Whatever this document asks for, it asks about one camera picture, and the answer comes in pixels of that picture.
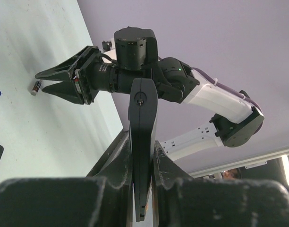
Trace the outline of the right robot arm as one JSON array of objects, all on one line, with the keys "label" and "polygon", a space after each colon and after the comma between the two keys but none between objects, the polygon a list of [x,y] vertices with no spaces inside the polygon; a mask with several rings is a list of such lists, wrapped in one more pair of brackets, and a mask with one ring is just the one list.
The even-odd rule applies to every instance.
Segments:
[{"label": "right robot arm", "polygon": [[208,123],[163,142],[174,161],[208,148],[242,146],[261,129],[262,110],[246,92],[237,92],[176,58],[161,59],[153,30],[126,27],[115,32],[114,41],[111,51],[86,46],[37,73],[37,79],[52,81],[43,92],[79,105],[91,104],[99,91],[128,94],[142,107],[148,95],[132,92],[132,84],[147,80],[159,99],[213,111]]}]

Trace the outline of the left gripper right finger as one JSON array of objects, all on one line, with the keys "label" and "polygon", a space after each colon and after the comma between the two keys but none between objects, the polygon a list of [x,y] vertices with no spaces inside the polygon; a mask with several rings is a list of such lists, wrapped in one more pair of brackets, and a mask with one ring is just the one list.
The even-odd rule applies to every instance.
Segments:
[{"label": "left gripper right finger", "polygon": [[195,179],[155,143],[155,227],[289,227],[289,193],[269,180]]}]

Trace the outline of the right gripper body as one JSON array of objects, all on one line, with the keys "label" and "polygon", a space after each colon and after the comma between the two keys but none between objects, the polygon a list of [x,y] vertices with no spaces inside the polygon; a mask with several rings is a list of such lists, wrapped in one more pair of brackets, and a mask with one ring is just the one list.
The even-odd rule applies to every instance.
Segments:
[{"label": "right gripper body", "polygon": [[94,102],[98,91],[92,88],[91,77],[94,75],[94,65],[99,62],[100,53],[97,46],[86,46],[73,55],[73,94],[70,102],[78,105],[90,105]]}]

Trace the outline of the black remote control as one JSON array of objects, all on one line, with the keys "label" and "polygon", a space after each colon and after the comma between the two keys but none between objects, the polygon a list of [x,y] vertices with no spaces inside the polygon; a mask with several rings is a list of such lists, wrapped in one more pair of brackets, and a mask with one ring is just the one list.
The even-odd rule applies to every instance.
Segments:
[{"label": "black remote control", "polygon": [[157,90],[152,79],[133,80],[129,104],[129,138],[133,158],[136,222],[144,221],[151,184],[158,110]]}]

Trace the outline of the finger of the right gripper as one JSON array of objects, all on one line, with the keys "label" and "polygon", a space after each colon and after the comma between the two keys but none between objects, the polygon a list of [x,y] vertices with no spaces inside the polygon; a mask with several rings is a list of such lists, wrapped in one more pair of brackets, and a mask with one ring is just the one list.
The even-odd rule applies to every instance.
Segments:
[{"label": "finger of the right gripper", "polygon": [[74,104],[84,104],[84,99],[81,94],[78,93],[76,86],[73,82],[60,82],[46,86],[42,89],[44,93],[57,96],[68,102]]},{"label": "finger of the right gripper", "polygon": [[35,75],[36,79],[71,82],[75,74],[75,70],[79,69],[89,57],[90,46],[86,46],[77,54],[62,62],[61,64],[50,69],[41,71]]}]

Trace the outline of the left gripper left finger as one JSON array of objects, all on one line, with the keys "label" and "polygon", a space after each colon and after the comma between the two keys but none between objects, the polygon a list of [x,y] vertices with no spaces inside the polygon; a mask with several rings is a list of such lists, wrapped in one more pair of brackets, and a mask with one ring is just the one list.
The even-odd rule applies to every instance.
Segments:
[{"label": "left gripper left finger", "polygon": [[130,227],[132,157],[126,141],[93,177],[13,178],[0,184],[0,227]]}]

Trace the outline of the black silver battery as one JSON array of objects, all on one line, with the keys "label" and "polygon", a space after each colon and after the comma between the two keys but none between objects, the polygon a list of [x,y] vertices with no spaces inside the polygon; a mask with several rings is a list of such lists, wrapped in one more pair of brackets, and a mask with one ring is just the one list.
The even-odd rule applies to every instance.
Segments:
[{"label": "black silver battery", "polygon": [[31,92],[30,92],[31,95],[33,95],[33,96],[37,95],[38,91],[39,91],[40,88],[41,88],[42,82],[43,82],[43,81],[42,81],[41,79],[40,79],[40,80],[37,80],[37,81],[35,82],[32,90],[31,90]]}]

